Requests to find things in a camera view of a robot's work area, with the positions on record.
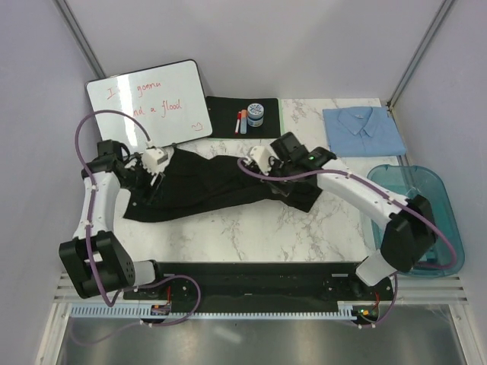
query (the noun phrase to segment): folded blue shirt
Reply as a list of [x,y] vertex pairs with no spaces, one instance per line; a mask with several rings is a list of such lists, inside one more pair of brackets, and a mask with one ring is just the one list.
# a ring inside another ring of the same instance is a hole
[[340,157],[400,156],[406,153],[387,109],[354,106],[324,109],[329,149]]

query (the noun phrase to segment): plastic tray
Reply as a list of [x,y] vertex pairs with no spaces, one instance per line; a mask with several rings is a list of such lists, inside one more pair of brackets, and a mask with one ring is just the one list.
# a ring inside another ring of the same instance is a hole
[[[433,215],[437,227],[450,240],[457,252],[457,263],[449,269],[433,269],[416,267],[405,275],[423,277],[423,278],[440,278],[456,274],[465,262],[465,253],[463,251],[462,240],[458,232],[457,222],[450,205],[447,191],[440,177],[433,171],[420,166],[391,166],[380,165],[372,169],[368,178],[389,189],[409,198],[414,198],[421,194],[426,197],[433,208]],[[382,243],[384,232],[370,219],[364,220],[364,238],[367,245],[371,248],[378,249]],[[421,258],[420,261],[428,261],[446,265],[450,262],[450,253],[443,240],[438,239],[436,244]]]

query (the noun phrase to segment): handwritten heart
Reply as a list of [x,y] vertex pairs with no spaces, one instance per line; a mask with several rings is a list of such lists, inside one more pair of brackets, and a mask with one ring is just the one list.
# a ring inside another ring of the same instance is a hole
[[201,124],[200,122],[197,122],[196,124],[191,125],[191,128],[193,128],[193,130],[199,132],[199,131],[203,130],[203,124]]

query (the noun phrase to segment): shirt collar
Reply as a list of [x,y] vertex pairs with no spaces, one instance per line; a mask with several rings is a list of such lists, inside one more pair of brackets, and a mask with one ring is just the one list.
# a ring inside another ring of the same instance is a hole
[[369,137],[374,137],[381,117],[377,112],[377,108],[354,106],[342,109],[338,115],[338,120],[353,135],[357,135],[363,129]]

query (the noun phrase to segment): white marble table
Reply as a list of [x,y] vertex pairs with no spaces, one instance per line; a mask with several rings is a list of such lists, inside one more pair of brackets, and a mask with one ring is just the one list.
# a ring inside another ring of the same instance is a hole
[[[309,150],[327,147],[322,109],[379,106],[378,99],[282,100],[285,131],[296,134]],[[244,156],[256,144],[272,140],[198,140],[182,149],[202,156]],[[356,173],[367,176],[395,157],[346,158]],[[309,214],[281,202],[262,201],[163,223],[123,219],[129,192],[117,198],[115,234],[134,261],[167,262],[337,262],[361,261],[367,250],[359,211],[323,192]]]

